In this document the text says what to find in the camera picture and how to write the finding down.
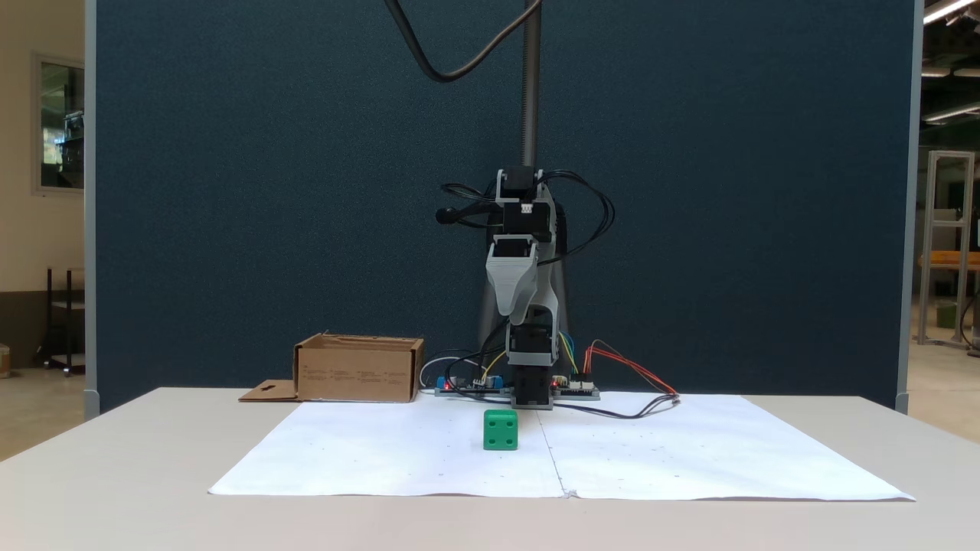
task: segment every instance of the yellow wire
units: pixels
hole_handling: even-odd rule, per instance
[[[568,339],[564,337],[564,333],[559,332],[562,336],[562,342],[564,343],[564,351],[568,353],[568,360],[571,362],[571,370],[573,373],[578,373],[578,366],[575,364],[575,357],[571,354],[571,347],[568,346]]]
[[[501,352],[500,356],[497,356],[496,358],[493,359],[493,362],[490,362],[490,365],[487,366],[485,370],[483,370],[483,378],[480,379],[480,383],[484,383],[487,381],[487,374],[490,373],[490,368],[494,367],[494,365],[496,365],[497,362],[499,362],[500,359],[503,358],[505,355],[507,355],[507,350]]]

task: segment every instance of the cardboard box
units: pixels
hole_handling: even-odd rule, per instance
[[[420,338],[316,334],[293,348],[293,379],[267,380],[243,402],[411,402],[425,357]]]

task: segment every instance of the green cube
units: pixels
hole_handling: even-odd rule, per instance
[[[483,412],[483,449],[517,449],[517,412],[487,410]]]

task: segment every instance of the ceiling light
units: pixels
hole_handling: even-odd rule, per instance
[[[956,115],[966,115],[974,114],[974,111],[980,110],[980,102],[968,103],[966,105],[961,105],[959,107],[953,107],[952,109],[947,109],[946,111],[938,111],[931,115],[926,115],[922,118],[923,121],[927,123],[932,123],[935,121],[940,121],[942,119],[948,119],[949,117],[955,117]]]
[[[948,67],[923,67],[922,76],[930,76],[932,78],[941,78],[943,76],[949,76],[950,69]]]
[[[929,25],[930,23],[938,21],[952,12],[955,12],[960,8],[965,8],[974,2],[976,2],[976,0],[942,0],[942,2],[937,2],[926,8],[925,18],[922,20],[922,23],[924,25]]]

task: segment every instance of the box flap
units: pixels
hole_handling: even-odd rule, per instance
[[[418,374],[422,372],[422,365],[425,363],[425,341],[417,338],[415,344],[412,345],[412,355],[413,355],[413,371],[412,371],[412,399],[414,400],[416,394],[421,390],[421,382],[418,380]]]
[[[239,402],[295,402],[296,385],[292,380],[270,379],[238,398]]]
[[[297,348],[410,351],[421,339],[389,336],[360,336],[319,333],[296,345]]]

